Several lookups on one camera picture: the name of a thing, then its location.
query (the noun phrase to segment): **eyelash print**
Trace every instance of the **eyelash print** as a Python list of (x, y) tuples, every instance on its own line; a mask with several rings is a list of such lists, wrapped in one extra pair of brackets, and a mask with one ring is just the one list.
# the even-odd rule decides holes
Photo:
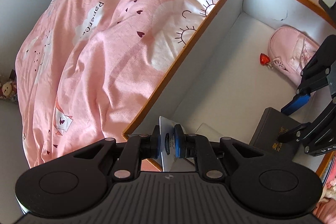
[(196, 31), (194, 26), (193, 26), (192, 29), (190, 29), (188, 26), (186, 26), (186, 27), (187, 27), (187, 29), (185, 29), (185, 30), (183, 30), (182, 28), (180, 28), (180, 30), (182, 30), (181, 33), (176, 32), (177, 34), (180, 34), (180, 35), (181, 35), (180, 37), (175, 37), (175, 39), (181, 39), (181, 41), (179, 41), (178, 44), (181, 43), (181, 42), (183, 42), (183, 44), (186, 45), (185, 42), (184, 42), (184, 40), (183, 40), (183, 38), (182, 38), (182, 35), (183, 35), (183, 33), (184, 33), (185, 31), (188, 31), (188, 30)]
[(206, 2), (207, 2), (207, 4), (208, 4), (208, 6), (205, 6), (205, 5), (203, 4), (203, 6), (205, 7), (205, 10), (201, 9), (201, 11), (203, 11), (204, 13), (200, 13), (201, 15), (204, 15), (204, 16), (207, 16), (207, 15), (209, 14), (209, 12), (207, 12), (208, 8), (209, 8), (210, 6), (214, 6), (214, 5), (215, 5), (215, 3), (213, 3), (213, 0), (211, 0), (212, 4), (210, 4), (207, 0), (206, 0)]

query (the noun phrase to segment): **small dark gray box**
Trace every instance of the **small dark gray box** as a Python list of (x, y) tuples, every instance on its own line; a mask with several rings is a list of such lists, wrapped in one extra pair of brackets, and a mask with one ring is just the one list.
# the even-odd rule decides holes
[(250, 145), (268, 153), (292, 160), (300, 143), (295, 140), (279, 143), (277, 137), (300, 123), (272, 107), (265, 109)]

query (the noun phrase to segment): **cardboard box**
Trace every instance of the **cardboard box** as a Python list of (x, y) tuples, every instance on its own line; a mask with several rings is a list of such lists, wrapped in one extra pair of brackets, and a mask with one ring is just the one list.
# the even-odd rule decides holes
[[(125, 139), (150, 134), (162, 115), (181, 123), (187, 133), (206, 123), (223, 136), (249, 143), (265, 108), (280, 110), (295, 94), (283, 75), (259, 64), (274, 30), (283, 25), (319, 44), (336, 34), (325, 11), (309, 0), (219, 0), (124, 131)], [(293, 118), (314, 120), (330, 99), (329, 89), (319, 90)], [(294, 161), (316, 171), (322, 158), (300, 148)]]

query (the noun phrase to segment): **pink blanket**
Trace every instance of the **pink blanket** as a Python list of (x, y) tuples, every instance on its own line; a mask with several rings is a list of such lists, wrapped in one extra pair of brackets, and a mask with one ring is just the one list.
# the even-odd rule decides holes
[(217, 1), (53, 0), (16, 59), (30, 167), (105, 137), (124, 141)]

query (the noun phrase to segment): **metal pin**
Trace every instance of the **metal pin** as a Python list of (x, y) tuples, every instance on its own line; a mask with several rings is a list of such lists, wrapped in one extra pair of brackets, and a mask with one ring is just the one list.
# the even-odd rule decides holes
[(131, 172), (128, 170), (117, 170), (114, 172), (114, 176), (117, 177), (118, 179), (125, 179), (128, 178), (131, 175)]
[(211, 179), (219, 179), (222, 177), (223, 173), (218, 170), (210, 170), (207, 172), (207, 177)]

